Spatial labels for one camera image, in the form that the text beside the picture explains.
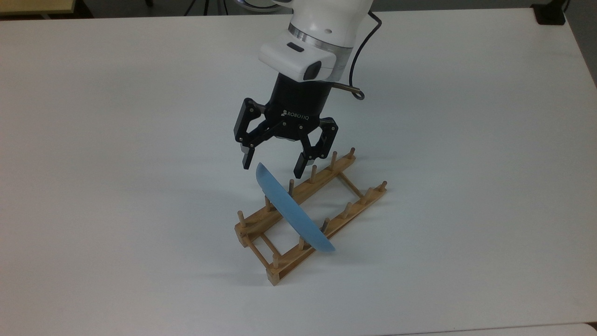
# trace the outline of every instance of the wooden peg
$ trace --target wooden peg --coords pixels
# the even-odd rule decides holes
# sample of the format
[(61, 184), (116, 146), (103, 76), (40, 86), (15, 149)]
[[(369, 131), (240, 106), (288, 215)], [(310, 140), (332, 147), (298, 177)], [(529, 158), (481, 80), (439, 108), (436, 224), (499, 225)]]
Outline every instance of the wooden peg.
[(386, 190), (387, 181), (383, 181), (379, 187), (377, 187), (377, 191), (385, 191)]
[(241, 227), (246, 228), (247, 222), (245, 221), (245, 216), (242, 214), (242, 211), (238, 210), (238, 220), (241, 222)]
[(311, 178), (309, 179), (309, 183), (315, 183), (315, 174), (317, 174), (317, 166), (313, 165), (311, 168)]
[(302, 237), (298, 238), (298, 245), (297, 246), (298, 246), (298, 250), (299, 251), (304, 250), (304, 239)]
[(279, 268), (280, 267), (280, 257), (281, 255), (278, 253), (274, 253), (272, 255), (272, 265), (274, 268)]
[(292, 197), (293, 192), (294, 192), (294, 180), (290, 179), (290, 182), (288, 183), (288, 195), (290, 195), (290, 197)]
[(321, 232), (322, 232), (323, 234), (325, 234), (325, 232), (328, 230), (328, 224), (329, 224), (329, 223), (330, 223), (330, 218), (329, 218), (329, 217), (325, 218), (325, 220), (324, 220), (324, 224), (323, 224), (323, 225), (322, 225), (322, 227), (321, 227)]
[(350, 211), (350, 207), (352, 207), (352, 203), (348, 202), (346, 203), (346, 207), (344, 208), (344, 212), (342, 212), (342, 219), (346, 219), (346, 217), (348, 217), (348, 213)]
[(373, 188), (367, 189), (367, 192), (365, 193), (363, 198), (361, 198), (359, 200), (360, 204), (367, 204), (367, 202), (369, 201), (369, 198), (371, 198), (372, 195), (373, 195)]
[(329, 168), (331, 171), (334, 171), (334, 165), (336, 164), (336, 157), (338, 156), (338, 152), (334, 151), (332, 153), (332, 161), (330, 162)]
[(270, 202), (269, 198), (265, 197), (265, 212), (272, 211), (272, 202)]

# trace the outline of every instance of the black object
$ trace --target black object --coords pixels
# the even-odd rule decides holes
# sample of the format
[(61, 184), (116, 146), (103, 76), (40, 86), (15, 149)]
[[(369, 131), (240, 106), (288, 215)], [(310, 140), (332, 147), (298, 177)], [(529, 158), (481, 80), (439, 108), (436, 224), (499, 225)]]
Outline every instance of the black object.
[[(308, 164), (316, 158), (326, 158), (338, 132), (338, 125), (332, 118), (320, 118), (333, 83), (310, 81), (299, 83), (282, 74), (273, 88), (272, 97), (265, 105), (245, 98), (234, 126), (234, 137), (241, 143), (245, 153), (242, 159), (244, 169), (249, 169), (255, 147), (272, 136), (288, 140), (299, 140), (303, 152), (294, 168), (294, 176), (300, 178)], [(248, 131), (251, 120), (265, 116), (254, 130)], [(317, 143), (312, 146), (309, 133), (321, 128)]]
[[(363, 50), (363, 47), (365, 46), (365, 44), (367, 43), (367, 41), (369, 41), (369, 39), (373, 36), (373, 34), (375, 34), (375, 32), (377, 32), (378, 29), (380, 29), (381, 27), (381, 19), (378, 18), (375, 14), (373, 14), (372, 11), (369, 11), (367, 13), (373, 20), (375, 20), (377, 22), (377, 26), (375, 26), (375, 28), (373, 28), (373, 30), (371, 32), (369, 32), (369, 35), (367, 35), (367, 37), (365, 37), (365, 39), (363, 40), (363, 42), (361, 43), (361, 45), (359, 46), (359, 48), (357, 49), (355, 56), (352, 58), (352, 64), (350, 65), (350, 73), (348, 74), (348, 84), (352, 87), (354, 87), (354, 85), (352, 85), (352, 74), (355, 71), (355, 64), (356, 64), (356, 60), (359, 58), (359, 55), (361, 54), (361, 51)], [(360, 91), (358, 93), (352, 93), (352, 95), (357, 98), (358, 100), (363, 100), (365, 99), (365, 93), (363, 93), (363, 91)]]
[(531, 5), (531, 8), (535, 12), (537, 23), (540, 25), (563, 26), (566, 23), (564, 11), (562, 11), (562, 6), (565, 2), (566, 0), (552, 0), (552, 2), (546, 5)]

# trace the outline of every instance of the floor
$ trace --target floor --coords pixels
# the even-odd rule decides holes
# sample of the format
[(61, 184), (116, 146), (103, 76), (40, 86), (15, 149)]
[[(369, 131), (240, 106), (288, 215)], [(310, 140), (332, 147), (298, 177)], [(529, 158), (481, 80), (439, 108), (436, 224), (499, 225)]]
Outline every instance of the floor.
[[(85, 0), (94, 17), (182, 16), (193, 0), (153, 0), (148, 7), (144, 0)], [(206, 0), (196, 0), (190, 16), (203, 15)], [(241, 8), (236, 0), (212, 0), (208, 15), (224, 14), (224, 1), (230, 15), (254, 14)], [(528, 8), (548, 0), (374, 0), (373, 11), (450, 10), (472, 8)], [(270, 14), (288, 13), (284, 8)], [(597, 1), (571, 0), (566, 17), (574, 32), (593, 82), (597, 83)]]

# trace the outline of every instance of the black cable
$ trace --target black cable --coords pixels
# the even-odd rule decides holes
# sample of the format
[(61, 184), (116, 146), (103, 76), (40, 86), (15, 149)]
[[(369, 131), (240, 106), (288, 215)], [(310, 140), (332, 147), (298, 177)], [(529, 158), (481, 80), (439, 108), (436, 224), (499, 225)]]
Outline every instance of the black cable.
[[(381, 20), (380, 20), (380, 18), (378, 18), (371, 11), (369, 11), (369, 13), (367, 13), (367, 14), (369, 14), (369, 16), (371, 18), (373, 18), (373, 20), (375, 20), (377, 22), (377, 26), (375, 26), (375, 28), (373, 28), (373, 30), (369, 33), (369, 35), (367, 35), (367, 37), (363, 40), (363, 42), (361, 43), (361, 46), (359, 46), (359, 48), (357, 49), (357, 51), (355, 53), (355, 57), (352, 59), (352, 65), (350, 66), (350, 73), (348, 74), (348, 84), (350, 86), (354, 86), (354, 85), (352, 85), (352, 74), (355, 71), (356, 59), (359, 58), (361, 50), (363, 50), (363, 47), (365, 46), (365, 44), (367, 43), (367, 41), (369, 41), (369, 39), (373, 36), (373, 34), (375, 34), (375, 32), (377, 32), (377, 30), (381, 27)], [(359, 92), (358, 94), (353, 93), (352, 95), (355, 98), (357, 98), (358, 100), (365, 99), (365, 94), (363, 93), (363, 91)]]
[(186, 12), (184, 12), (184, 16), (187, 16), (187, 15), (189, 15), (190, 9), (191, 9), (191, 8), (193, 8), (193, 5), (195, 4), (195, 1), (196, 1), (196, 0), (193, 0), (193, 1), (190, 3), (190, 6), (189, 6), (189, 8), (187, 8), (187, 11), (186, 11)]
[(210, 5), (210, 0), (205, 0), (205, 7), (203, 7), (203, 16), (207, 16), (207, 7)]

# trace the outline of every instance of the blue dish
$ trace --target blue dish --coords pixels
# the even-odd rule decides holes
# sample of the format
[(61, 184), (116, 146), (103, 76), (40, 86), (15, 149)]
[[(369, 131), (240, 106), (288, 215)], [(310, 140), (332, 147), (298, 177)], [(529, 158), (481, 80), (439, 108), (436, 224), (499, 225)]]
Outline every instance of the blue dish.
[(321, 252), (332, 252), (336, 249), (321, 232), (309, 216), (286, 192), (267, 168), (261, 163), (256, 171), (257, 183), (280, 214), (290, 223), (293, 229), (313, 248)]

